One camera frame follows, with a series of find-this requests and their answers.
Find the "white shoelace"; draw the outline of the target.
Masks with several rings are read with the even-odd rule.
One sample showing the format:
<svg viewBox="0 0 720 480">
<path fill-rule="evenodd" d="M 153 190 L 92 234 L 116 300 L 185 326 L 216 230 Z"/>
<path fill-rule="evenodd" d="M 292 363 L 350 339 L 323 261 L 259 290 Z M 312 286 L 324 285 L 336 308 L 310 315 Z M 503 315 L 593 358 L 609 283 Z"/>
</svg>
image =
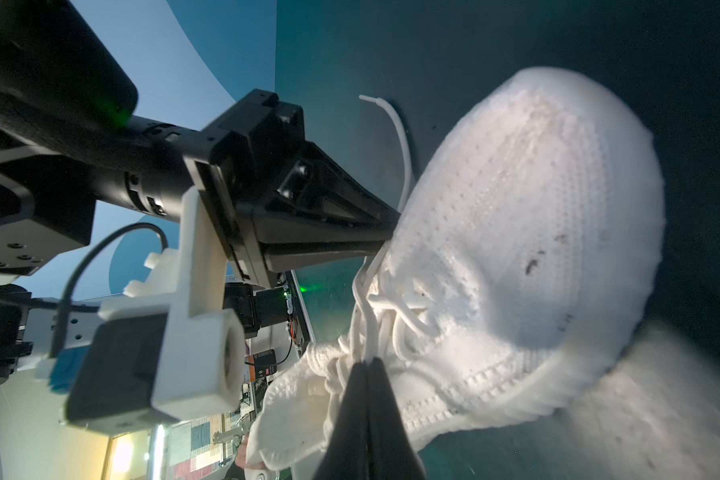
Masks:
<svg viewBox="0 0 720 480">
<path fill-rule="evenodd" d="M 386 242 L 372 258 L 364 260 L 353 283 L 355 299 L 349 333 L 339 339 L 342 355 L 329 362 L 326 388 L 337 394 L 348 383 L 351 367 L 388 349 L 401 362 L 411 362 L 414 350 L 407 335 L 434 337 L 438 328 L 425 318 L 434 305 L 410 278 L 397 278 L 384 267 L 391 246 Z"/>
</svg>

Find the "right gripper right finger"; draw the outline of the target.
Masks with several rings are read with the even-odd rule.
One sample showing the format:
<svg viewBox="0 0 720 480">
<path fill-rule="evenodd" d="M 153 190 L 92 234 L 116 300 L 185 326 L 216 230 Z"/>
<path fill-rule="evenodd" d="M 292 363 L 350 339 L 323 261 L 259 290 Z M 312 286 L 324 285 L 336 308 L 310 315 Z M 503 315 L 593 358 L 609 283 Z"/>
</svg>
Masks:
<svg viewBox="0 0 720 480">
<path fill-rule="evenodd" d="M 368 393 L 368 478 L 425 479 L 425 469 L 408 439 L 380 358 L 374 358 L 369 365 Z"/>
</svg>

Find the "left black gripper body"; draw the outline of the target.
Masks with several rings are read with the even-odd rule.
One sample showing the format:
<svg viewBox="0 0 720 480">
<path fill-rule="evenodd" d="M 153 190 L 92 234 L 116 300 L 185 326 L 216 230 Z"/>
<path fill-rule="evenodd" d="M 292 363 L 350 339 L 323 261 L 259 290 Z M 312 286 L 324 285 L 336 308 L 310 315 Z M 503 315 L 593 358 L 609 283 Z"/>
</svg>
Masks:
<svg viewBox="0 0 720 480">
<path fill-rule="evenodd" d="M 302 107 L 255 89 L 182 143 L 221 248 L 243 281 L 272 288 L 283 267 L 268 250 L 310 218 L 284 182 L 307 145 Z"/>
</svg>

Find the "white knit sneaker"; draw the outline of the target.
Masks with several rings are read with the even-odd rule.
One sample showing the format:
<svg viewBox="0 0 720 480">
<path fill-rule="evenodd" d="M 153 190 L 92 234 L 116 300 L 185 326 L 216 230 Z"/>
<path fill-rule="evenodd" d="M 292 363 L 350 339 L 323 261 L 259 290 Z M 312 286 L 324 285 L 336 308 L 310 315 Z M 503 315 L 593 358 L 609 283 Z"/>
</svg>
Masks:
<svg viewBox="0 0 720 480">
<path fill-rule="evenodd" d="M 391 349 L 369 359 L 385 364 L 412 448 L 535 420 L 595 384 L 643 317 L 664 227 L 651 133 L 606 87 L 533 67 L 475 105 L 428 163 L 384 259 L 434 301 L 425 318 L 438 334 L 407 335 L 411 362 Z M 250 463 L 279 470 L 327 449 L 347 388 L 326 388 L 341 337 L 269 386 Z"/>
</svg>

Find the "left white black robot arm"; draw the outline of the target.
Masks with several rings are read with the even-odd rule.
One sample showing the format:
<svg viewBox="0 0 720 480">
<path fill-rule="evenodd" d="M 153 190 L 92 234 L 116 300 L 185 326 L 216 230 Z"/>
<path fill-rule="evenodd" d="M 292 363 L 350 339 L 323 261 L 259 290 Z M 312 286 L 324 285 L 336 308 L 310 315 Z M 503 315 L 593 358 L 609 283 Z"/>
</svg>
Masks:
<svg viewBox="0 0 720 480">
<path fill-rule="evenodd" d="M 171 286 L 108 312 L 198 338 L 227 371 L 224 271 L 286 271 L 377 252 L 399 216 L 304 133 L 302 109 L 253 90 L 194 131 L 137 118 L 138 91 L 67 1 L 0 1 L 0 274 L 87 245 L 96 201 L 179 223 Z"/>
</svg>

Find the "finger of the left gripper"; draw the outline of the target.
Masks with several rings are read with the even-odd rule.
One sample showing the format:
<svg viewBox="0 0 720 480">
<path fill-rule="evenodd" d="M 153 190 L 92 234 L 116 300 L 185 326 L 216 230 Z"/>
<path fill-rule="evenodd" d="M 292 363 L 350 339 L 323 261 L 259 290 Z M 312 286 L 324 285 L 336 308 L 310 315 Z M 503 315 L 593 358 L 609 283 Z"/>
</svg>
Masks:
<svg viewBox="0 0 720 480">
<path fill-rule="evenodd" d="M 264 244 L 263 262 L 268 272 L 282 273 L 348 258 L 373 256 L 385 243 L 385 240 L 376 240 Z"/>
<path fill-rule="evenodd" d="M 257 201 L 257 238 L 388 240 L 398 219 L 394 208 L 307 141 Z"/>
</svg>

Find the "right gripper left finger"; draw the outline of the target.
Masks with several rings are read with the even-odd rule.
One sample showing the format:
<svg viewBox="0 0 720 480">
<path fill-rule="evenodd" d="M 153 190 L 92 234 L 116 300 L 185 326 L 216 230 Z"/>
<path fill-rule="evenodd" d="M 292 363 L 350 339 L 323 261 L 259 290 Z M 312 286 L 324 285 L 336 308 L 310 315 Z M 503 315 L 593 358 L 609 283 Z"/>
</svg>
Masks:
<svg viewBox="0 0 720 480">
<path fill-rule="evenodd" d="M 353 366 L 327 451 L 314 479 L 361 480 L 368 476 L 368 366 Z"/>
</svg>

